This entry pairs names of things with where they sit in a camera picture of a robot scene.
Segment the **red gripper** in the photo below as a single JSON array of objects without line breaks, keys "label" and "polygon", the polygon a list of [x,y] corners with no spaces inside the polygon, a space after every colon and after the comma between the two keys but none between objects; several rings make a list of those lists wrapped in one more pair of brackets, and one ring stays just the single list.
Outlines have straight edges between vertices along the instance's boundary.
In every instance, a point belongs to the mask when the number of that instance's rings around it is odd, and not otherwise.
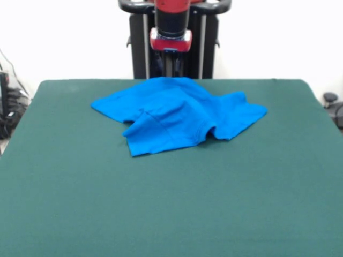
[{"label": "red gripper", "polygon": [[150,45],[154,53],[155,72],[163,72],[163,59],[158,51],[171,51],[174,54],[174,74],[182,72],[182,53],[188,52],[192,44],[192,31],[186,30],[181,37],[167,38],[159,34],[157,28],[153,27],[150,31]]}]

